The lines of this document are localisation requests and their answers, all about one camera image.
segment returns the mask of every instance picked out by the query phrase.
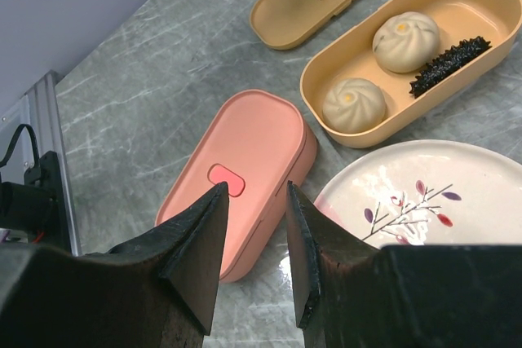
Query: orange food container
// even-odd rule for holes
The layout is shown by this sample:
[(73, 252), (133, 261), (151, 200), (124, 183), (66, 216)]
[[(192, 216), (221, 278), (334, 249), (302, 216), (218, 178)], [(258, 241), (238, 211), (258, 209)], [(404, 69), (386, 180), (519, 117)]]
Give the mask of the orange food container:
[[(372, 52), (375, 32), (392, 16), (407, 11), (429, 15), (440, 29), (439, 53), (461, 40), (482, 36), (491, 48), (419, 98), (409, 94), (418, 72), (397, 74), (378, 66)], [(301, 95), (313, 115), (337, 142), (352, 148), (381, 143), (500, 63), (522, 24), (522, 0), (390, 0), (313, 57), (301, 76)], [(326, 93), (338, 81), (362, 77), (385, 95), (384, 121), (359, 134), (330, 129), (322, 118)]]

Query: dumpling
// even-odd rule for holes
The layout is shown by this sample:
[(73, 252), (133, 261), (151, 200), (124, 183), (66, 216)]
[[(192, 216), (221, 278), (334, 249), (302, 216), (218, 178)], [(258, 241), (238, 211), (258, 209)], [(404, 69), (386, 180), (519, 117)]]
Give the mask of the dumpling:
[(323, 102), (323, 120), (332, 130), (358, 134), (383, 121), (386, 101), (379, 87), (362, 78), (337, 83)]
[(390, 18), (374, 36), (378, 64), (394, 73), (410, 73), (435, 57), (440, 32), (437, 23), (420, 12)]

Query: table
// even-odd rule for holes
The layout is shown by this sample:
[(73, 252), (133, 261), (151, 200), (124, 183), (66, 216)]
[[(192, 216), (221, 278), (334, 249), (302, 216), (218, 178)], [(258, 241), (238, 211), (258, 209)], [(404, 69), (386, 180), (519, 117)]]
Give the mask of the table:
[[(299, 94), (306, 63), (386, 0), (356, 0), (292, 51), (267, 48), (249, 26), (256, 0), (149, 0), (58, 86), (82, 250), (106, 251), (154, 224), (160, 204), (219, 107), (259, 88), (297, 105), (319, 141), (303, 190), (312, 199), (370, 150), (336, 144)], [(472, 143), (522, 161), (522, 47), (472, 88), (383, 145)], [(222, 284), (209, 347), (300, 347), (284, 225), (246, 278)]]

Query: pink button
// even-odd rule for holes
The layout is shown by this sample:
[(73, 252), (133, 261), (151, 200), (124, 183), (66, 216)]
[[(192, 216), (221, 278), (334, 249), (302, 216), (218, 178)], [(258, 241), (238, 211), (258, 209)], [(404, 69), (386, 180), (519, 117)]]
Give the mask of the pink button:
[(226, 182), (228, 194), (232, 197), (238, 197), (245, 190), (245, 180), (221, 165), (214, 165), (210, 168), (209, 180), (213, 184)]

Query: black cable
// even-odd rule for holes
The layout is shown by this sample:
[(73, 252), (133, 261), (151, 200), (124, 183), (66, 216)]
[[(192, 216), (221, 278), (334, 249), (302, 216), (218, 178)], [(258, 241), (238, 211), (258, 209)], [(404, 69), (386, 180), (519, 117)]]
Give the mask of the black cable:
[(20, 135), (24, 129), (27, 130), (27, 132), (29, 133), (29, 138), (31, 139), (31, 148), (33, 149), (34, 167), (40, 166), (40, 154), (38, 153), (38, 142), (36, 140), (36, 134), (34, 133), (34, 129), (29, 124), (20, 124), (16, 128), (16, 131), (13, 134), (11, 141), (9, 142), (9, 147), (7, 148), (6, 155), (0, 161), (0, 168), (7, 165), (7, 162), (11, 159), (11, 156), (13, 155), (13, 152), (15, 151), (16, 144), (18, 143), (18, 139), (20, 138)]

